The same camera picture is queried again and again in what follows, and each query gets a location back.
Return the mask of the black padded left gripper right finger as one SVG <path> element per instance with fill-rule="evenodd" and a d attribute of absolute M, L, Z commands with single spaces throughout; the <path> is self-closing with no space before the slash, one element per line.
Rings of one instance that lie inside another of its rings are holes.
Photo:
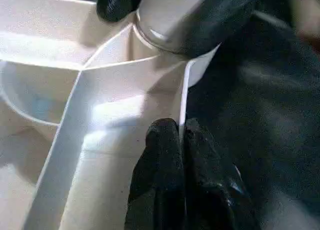
<path fill-rule="evenodd" d="M 188 229 L 259 229 L 237 167 L 215 149 L 208 129 L 189 119 L 183 143 Z"/>

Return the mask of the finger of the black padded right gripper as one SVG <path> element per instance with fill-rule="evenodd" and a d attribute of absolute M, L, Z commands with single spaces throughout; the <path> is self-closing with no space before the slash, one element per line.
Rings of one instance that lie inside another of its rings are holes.
<path fill-rule="evenodd" d="M 97 0 L 96 12 L 107 22 L 119 22 L 137 10 L 141 0 Z"/>
<path fill-rule="evenodd" d="M 170 31 L 169 51 L 195 58 L 204 55 L 245 25 L 258 0 L 201 0 Z"/>

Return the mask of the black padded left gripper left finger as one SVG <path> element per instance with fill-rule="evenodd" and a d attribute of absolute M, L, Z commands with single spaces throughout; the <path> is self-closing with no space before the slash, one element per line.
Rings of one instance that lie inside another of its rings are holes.
<path fill-rule="evenodd" d="M 178 127 L 171 118 L 158 119 L 132 173 L 125 229 L 184 229 L 184 185 Z"/>

